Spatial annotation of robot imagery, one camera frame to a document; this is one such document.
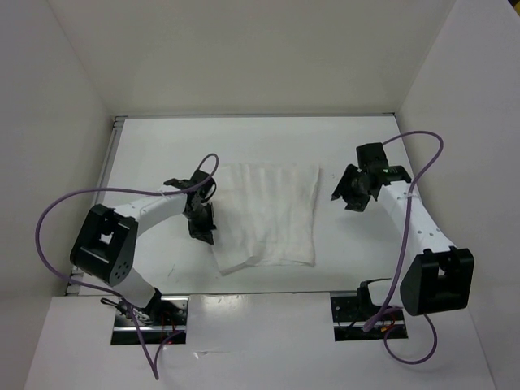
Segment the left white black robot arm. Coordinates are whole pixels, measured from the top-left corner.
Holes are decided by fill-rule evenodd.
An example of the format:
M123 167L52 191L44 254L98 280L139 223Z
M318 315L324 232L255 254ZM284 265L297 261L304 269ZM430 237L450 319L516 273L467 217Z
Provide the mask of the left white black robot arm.
M123 296L141 323L183 323L186 314L163 300L162 293L133 266L137 238L166 219L182 215L191 238L213 245L216 226L210 199L216 188L213 178L197 170L188 180L165 181L158 195L115 208L94 205L71 250L71 263Z

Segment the white pleated skirt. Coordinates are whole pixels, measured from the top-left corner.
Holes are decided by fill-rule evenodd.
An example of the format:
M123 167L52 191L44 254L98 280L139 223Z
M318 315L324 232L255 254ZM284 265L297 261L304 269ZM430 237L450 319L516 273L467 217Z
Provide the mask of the white pleated skirt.
M312 267L317 164L230 163L216 173L213 255L219 272Z

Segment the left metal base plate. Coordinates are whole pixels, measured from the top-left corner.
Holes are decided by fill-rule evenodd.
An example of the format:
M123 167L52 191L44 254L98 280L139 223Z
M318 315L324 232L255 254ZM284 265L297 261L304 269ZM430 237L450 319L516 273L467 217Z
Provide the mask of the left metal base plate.
M121 301L102 298L100 302L115 309L115 320L110 343L112 345L138 345L137 329L127 307ZM186 342L189 300L187 297L167 298L162 300L166 311L151 317L144 311L133 309L134 316L141 330L143 341L147 345L183 345Z

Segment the metal base plate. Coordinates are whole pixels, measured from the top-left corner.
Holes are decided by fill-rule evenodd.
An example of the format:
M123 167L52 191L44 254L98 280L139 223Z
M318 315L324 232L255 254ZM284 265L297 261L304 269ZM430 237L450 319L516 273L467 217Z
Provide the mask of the metal base plate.
M361 300L353 293L330 296L331 316L335 341L382 340L388 332L391 339L407 339L403 312L398 310L384 315L369 331L363 326L379 309L362 310Z
M121 301L102 298L100 302L115 309L115 320L110 343L112 345L138 345L137 329L127 307ZM186 342L189 300L187 297L167 298L162 300L166 311L151 317L144 311L133 309L134 316L141 330L143 341L147 345L183 345Z

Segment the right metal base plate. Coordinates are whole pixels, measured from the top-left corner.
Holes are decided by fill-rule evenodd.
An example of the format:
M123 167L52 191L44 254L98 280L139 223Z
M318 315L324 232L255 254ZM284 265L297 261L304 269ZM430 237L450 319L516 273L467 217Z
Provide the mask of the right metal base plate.
M384 315L369 331L363 326L379 309L362 310L361 300L353 293L330 296L331 316L335 341L382 340L388 332L391 339L407 339L403 312L398 310Z

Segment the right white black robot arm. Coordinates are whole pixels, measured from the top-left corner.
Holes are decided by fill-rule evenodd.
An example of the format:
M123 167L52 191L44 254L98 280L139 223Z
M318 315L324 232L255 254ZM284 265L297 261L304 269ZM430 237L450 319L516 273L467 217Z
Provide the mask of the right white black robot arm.
M346 210L357 212L363 212L370 200L377 201L404 245L392 280L375 281L369 292L357 298L360 316L375 319L384 306L399 306L412 316L467 307L474 256L439 229L404 167L363 171L350 164L331 195L333 201L340 198Z

